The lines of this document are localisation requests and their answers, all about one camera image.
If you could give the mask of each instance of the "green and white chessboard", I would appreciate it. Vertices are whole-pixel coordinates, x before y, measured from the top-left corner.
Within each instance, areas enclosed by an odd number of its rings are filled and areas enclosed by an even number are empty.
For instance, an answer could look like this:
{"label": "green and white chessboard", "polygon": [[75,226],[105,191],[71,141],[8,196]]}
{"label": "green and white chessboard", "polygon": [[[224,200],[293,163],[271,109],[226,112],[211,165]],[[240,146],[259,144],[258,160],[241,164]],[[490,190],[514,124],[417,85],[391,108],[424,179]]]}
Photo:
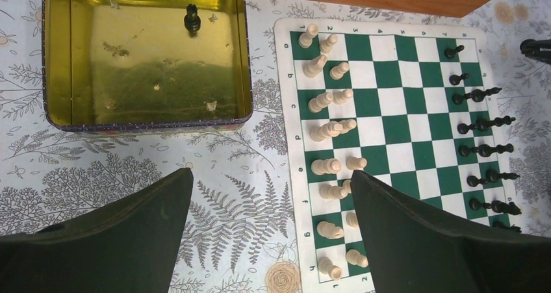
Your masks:
{"label": "green and white chessboard", "polygon": [[[320,34],[311,47],[304,49],[298,39],[311,23],[318,25]],[[320,54],[320,41],[332,33],[339,41],[327,55],[329,61],[323,73],[307,78],[304,65]],[[481,31],[388,22],[280,19],[275,25],[275,37],[305,293],[375,289],[369,267],[346,262],[345,253],[349,249],[365,255],[359,229],[349,227],[345,220],[354,211],[351,195],[330,200],[319,194],[321,184],[341,185],[352,176],[345,165],[347,157],[366,158],[365,172],[450,213],[485,225],[495,220],[507,225],[514,223],[506,214],[468,207],[472,197],[488,202],[511,201],[515,197],[511,181],[476,188],[467,185],[467,176],[480,177],[489,168],[508,172],[507,153],[489,158],[462,157],[457,153],[460,145],[506,144],[502,134],[505,127],[465,135],[457,131],[460,123],[499,116],[496,99],[492,97],[481,103],[469,100],[462,105],[451,100],[454,93],[494,87]],[[465,50],[447,59],[444,50],[457,45],[464,45]],[[350,72],[335,81],[329,71],[341,62],[348,62]],[[470,77],[452,86],[449,77],[464,72]],[[309,111],[310,99],[345,88],[353,89],[353,99],[343,105],[332,103],[319,113]],[[344,119],[355,119],[357,128],[323,142],[310,139],[313,127]],[[343,168],[339,173],[319,176],[311,171],[313,160],[330,158],[341,161]],[[330,240],[318,235],[316,226],[322,220],[342,227],[344,238]],[[342,279],[333,281],[318,272],[317,261],[322,257],[342,268]]]}

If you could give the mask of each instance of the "white chess piece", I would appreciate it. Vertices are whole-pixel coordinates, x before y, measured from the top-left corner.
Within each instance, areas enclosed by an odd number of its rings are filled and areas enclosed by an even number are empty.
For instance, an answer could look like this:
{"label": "white chess piece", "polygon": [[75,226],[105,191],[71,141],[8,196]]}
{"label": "white chess piece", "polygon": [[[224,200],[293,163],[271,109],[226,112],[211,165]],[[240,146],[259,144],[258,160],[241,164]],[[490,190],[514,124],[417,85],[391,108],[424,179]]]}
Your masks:
{"label": "white chess piece", "polygon": [[349,170],[362,170],[367,166],[367,160],[365,158],[350,157],[346,159],[346,167]]}
{"label": "white chess piece", "polygon": [[320,187],[320,196],[324,199],[344,199],[348,193],[346,192],[346,189],[339,186],[331,186],[329,184],[323,184]]}
{"label": "white chess piece", "polygon": [[348,63],[341,62],[338,66],[333,67],[333,69],[329,71],[329,76],[331,76],[333,80],[339,80],[348,70],[350,70]]}
{"label": "white chess piece", "polygon": [[352,265],[358,265],[362,268],[366,268],[367,265],[369,265],[367,262],[367,257],[362,255],[362,253],[358,252],[356,249],[351,249],[346,252],[346,261]]}
{"label": "white chess piece", "polygon": [[327,239],[339,239],[344,237],[344,230],[341,227],[335,226],[334,223],[322,221],[316,228],[320,236]]}
{"label": "white chess piece", "polygon": [[342,277],[342,269],[333,265],[333,262],[327,257],[323,257],[318,261],[318,270],[322,274],[330,276],[333,280],[339,280]]}
{"label": "white chess piece", "polygon": [[333,101],[338,105],[342,105],[352,97],[354,97],[354,91],[350,88],[343,90],[341,92],[333,93]]}
{"label": "white chess piece", "polygon": [[346,223],[350,227],[354,227],[354,228],[360,227],[358,223],[358,216],[356,216],[356,213],[348,213],[348,215],[346,215]]}
{"label": "white chess piece", "polygon": [[298,43],[302,48],[308,48],[312,45],[312,40],[318,35],[320,29],[317,25],[311,24],[306,28],[306,32],[300,35]]}
{"label": "white chess piece", "polygon": [[304,67],[304,75],[306,75],[306,77],[309,77],[310,79],[316,77],[316,75],[320,74],[320,72],[324,70],[324,66],[326,65],[326,63],[327,56],[317,56],[306,64],[306,66]]}
{"label": "white chess piece", "polygon": [[312,162],[311,168],[316,175],[336,174],[340,171],[341,165],[338,159],[318,159]]}
{"label": "white chess piece", "polygon": [[333,49],[333,46],[339,41],[336,34],[331,34],[320,43],[320,50],[324,54],[328,54]]}
{"label": "white chess piece", "polygon": [[350,183],[352,183],[352,181],[349,179],[342,182],[342,187],[346,190],[347,194],[352,193],[352,187],[350,186]]}
{"label": "white chess piece", "polygon": [[358,123],[356,122],[355,119],[342,120],[342,121],[339,121],[339,124],[342,125],[342,131],[340,132],[341,134],[346,134],[358,126]]}
{"label": "white chess piece", "polygon": [[310,99],[310,101],[308,102],[308,109],[310,109],[310,111],[314,113],[320,112],[323,108],[327,107],[331,102],[333,102],[334,98],[335,96],[333,96],[333,94],[329,92],[319,94],[315,98]]}
{"label": "white chess piece", "polygon": [[330,121],[310,131],[310,138],[315,142],[321,142],[328,138],[337,137],[342,130],[342,125],[337,121]]}

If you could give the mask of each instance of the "table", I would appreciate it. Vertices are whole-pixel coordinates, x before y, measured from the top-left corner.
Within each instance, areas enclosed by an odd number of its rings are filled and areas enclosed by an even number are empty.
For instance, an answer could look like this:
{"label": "table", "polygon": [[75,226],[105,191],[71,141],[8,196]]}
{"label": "table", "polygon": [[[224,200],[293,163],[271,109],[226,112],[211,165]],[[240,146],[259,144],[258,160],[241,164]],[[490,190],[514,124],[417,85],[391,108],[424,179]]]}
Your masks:
{"label": "table", "polygon": [[[521,227],[551,235],[551,69],[519,51],[527,38],[551,36],[551,0],[493,0],[463,19],[301,0],[246,4],[255,113],[241,130],[93,139],[62,133],[45,119],[41,0],[0,0],[0,235],[31,233],[102,206],[89,198],[96,186],[123,197],[189,167],[196,182],[171,292],[296,292],[300,275],[273,39],[282,17],[484,30],[496,85],[503,88],[500,110],[518,119],[506,134],[516,147],[511,171],[522,176],[515,183]],[[250,211],[232,213],[231,200]]]}

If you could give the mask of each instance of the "gold tin box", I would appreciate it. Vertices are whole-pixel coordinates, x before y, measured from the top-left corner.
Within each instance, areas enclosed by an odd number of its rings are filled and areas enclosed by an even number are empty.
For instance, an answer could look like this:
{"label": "gold tin box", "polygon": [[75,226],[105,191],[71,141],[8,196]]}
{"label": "gold tin box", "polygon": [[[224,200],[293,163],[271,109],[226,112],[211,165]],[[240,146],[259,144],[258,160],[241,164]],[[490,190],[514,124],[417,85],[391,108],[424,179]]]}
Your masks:
{"label": "gold tin box", "polygon": [[244,0],[44,0],[44,107],[63,131],[235,129],[252,113]]}

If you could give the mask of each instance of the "white square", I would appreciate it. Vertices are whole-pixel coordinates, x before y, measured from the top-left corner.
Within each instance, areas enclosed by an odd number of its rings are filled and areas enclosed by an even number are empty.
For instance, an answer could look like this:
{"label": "white square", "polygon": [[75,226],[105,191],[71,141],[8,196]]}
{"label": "white square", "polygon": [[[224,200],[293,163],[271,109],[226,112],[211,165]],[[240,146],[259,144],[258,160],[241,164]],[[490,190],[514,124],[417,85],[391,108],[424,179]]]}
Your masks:
{"label": "white square", "polygon": [[398,61],[403,87],[423,87],[419,62]]}
{"label": "white square", "polygon": [[479,223],[481,225],[490,226],[490,219],[488,217],[481,217],[481,218],[473,218],[470,221]]}
{"label": "white square", "polygon": [[[470,93],[473,90],[484,90],[484,87],[466,87],[465,88],[465,93]],[[470,112],[488,110],[488,104],[486,104],[486,101],[482,101],[480,103],[475,103],[472,99],[468,99],[467,100],[467,105],[468,105],[468,110]]]}
{"label": "white square", "polygon": [[460,38],[456,40],[457,45],[465,46],[465,49],[459,52],[460,62],[478,62],[478,47],[476,41],[472,38]]}
{"label": "white square", "polygon": [[333,149],[333,157],[340,162],[340,171],[337,173],[337,179],[350,179],[353,171],[346,167],[346,159],[350,157],[361,158],[361,149],[358,147]]}
{"label": "white square", "polygon": [[467,211],[465,210],[465,199],[463,194],[448,194],[441,196],[442,209],[448,213],[452,213],[461,218],[467,218]]}
{"label": "white square", "polygon": [[386,144],[383,118],[373,116],[369,118],[357,118],[360,146],[380,146]]}
{"label": "white square", "polygon": [[387,145],[390,173],[415,171],[413,147],[410,142],[404,144]]}
{"label": "white square", "polygon": [[435,38],[415,38],[419,62],[440,62]]}
{"label": "white square", "polygon": [[390,174],[377,175],[375,176],[375,178],[379,179],[380,181],[382,181],[383,183],[389,186],[392,186],[392,179]]}
{"label": "white square", "polygon": [[468,112],[451,112],[450,124],[452,126],[452,134],[454,138],[473,137],[472,131],[469,131],[467,134],[459,134],[459,131],[457,131],[457,126],[461,123],[470,125],[470,114]]}
{"label": "white square", "polygon": [[444,87],[465,86],[461,81],[459,85],[452,85],[450,83],[450,77],[452,75],[461,75],[461,64],[459,62],[441,62],[440,69],[442,70],[442,80],[444,81]]}
{"label": "white square", "polygon": [[404,89],[398,88],[379,88],[379,105],[382,116],[398,116],[407,114],[405,108]]}
{"label": "white square", "polygon": [[407,122],[412,142],[427,142],[432,140],[428,115],[408,114]]}
{"label": "white square", "polygon": [[[341,278],[345,278],[349,276],[348,268],[347,268],[348,262],[346,261],[346,246],[344,244],[316,249],[316,256],[318,258],[318,262],[320,261],[320,259],[327,257],[328,259],[331,260],[331,262],[333,262],[333,265],[339,266],[340,269],[342,269]],[[334,281],[333,279],[331,279],[329,275],[324,275],[321,272],[318,272],[318,275],[320,277],[321,283]]]}
{"label": "white square", "polygon": [[324,72],[321,71],[313,78],[306,77],[304,75],[304,67],[308,65],[310,60],[295,60],[294,71],[296,76],[296,88],[299,90],[325,90],[326,83],[324,78]]}
{"label": "white square", "polygon": [[427,113],[448,113],[448,99],[445,88],[425,87],[423,88],[423,94],[425,95]]}
{"label": "white square", "polygon": [[[485,189],[483,192],[484,192],[484,201],[481,201],[481,202],[492,203],[492,201],[499,200],[507,203],[507,198],[505,197],[505,192],[503,191],[503,187]],[[498,213],[494,212],[491,209],[487,211],[488,211],[488,216],[499,215]]]}
{"label": "white square", "polygon": [[[494,137],[493,136],[481,136],[481,137],[475,137],[474,138],[474,145],[476,147],[479,147],[480,145],[488,145],[488,146],[491,146],[491,147],[494,147],[496,144],[494,142]],[[481,155],[476,155],[477,158],[478,158],[478,162],[479,163],[484,163],[484,162],[494,162],[494,161],[497,161],[498,160],[498,155],[497,153],[492,153],[491,156],[485,158]]]}
{"label": "white square", "polygon": [[[322,41],[327,39],[331,33],[320,33],[319,41],[320,44]],[[344,34],[335,34],[337,38],[339,39],[338,42],[333,45],[333,48],[329,53],[322,53],[325,56],[327,56],[327,59],[329,60],[341,60],[341,61],[347,61],[348,60],[348,53],[346,52],[346,42],[344,41]]]}
{"label": "white square", "polygon": [[353,210],[348,210],[346,212],[341,212],[342,216],[342,230],[344,230],[344,243],[352,243],[362,241],[361,232],[359,227],[350,227],[346,223],[346,217],[349,214],[355,214]]}
{"label": "white square", "polygon": [[455,148],[454,140],[434,140],[432,142],[434,150],[434,161],[437,168],[446,168],[448,166],[457,165],[457,149]]}
{"label": "white square", "polygon": [[377,88],[375,67],[372,61],[349,61],[352,88]]}
{"label": "white square", "polygon": [[317,151],[333,149],[333,139],[327,138],[321,142],[315,142],[310,137],[312,129],[329,123],[329,120],[302,120],[302,138],[304,140],[304,151]]}
{"label": "white square", "polygon": [[461,191],[462,192],[471,192],[482,189],[482,185],[476,187],[471,187],[467,184],[467,177],[473,175],[480,179],[480,167],[478,164],[466,164],[460,165],[457,167],[459,169],[459,179],[461,180]]}
{"label": "white square", "polygon": [[[341,91],[342,90],[328,90],[328,92],[331,92],[331,93],[336,93]],[[329,117],[331,119],[355,118],[356,107],[354,105],[354,97],[350,98],[342,105],[331,103],[329,106],[327,106],[327,111],[329,112]]]}
{"label": "white square", "polygon": [[440,196],[440,186],[438,185],[438,174],[435,168],[430,170],[420,170],[417,174],[417,185],[419,187],[420,199],[428,199]]}
{"label": "white square", "polygon": [[371,35],[369,36],[371,45],[371,54],[373,61],[396,61],[398,53],[396,52],[396,40],[394,35]]}
{"label": "white square", "polygon": [[337,186],[337,181],[308,184],[308,190],[310,190],[310,207],[312,208],[313,216],[340,212],[340,200],[324,199],[320,196],[320,188],[323,184]]}

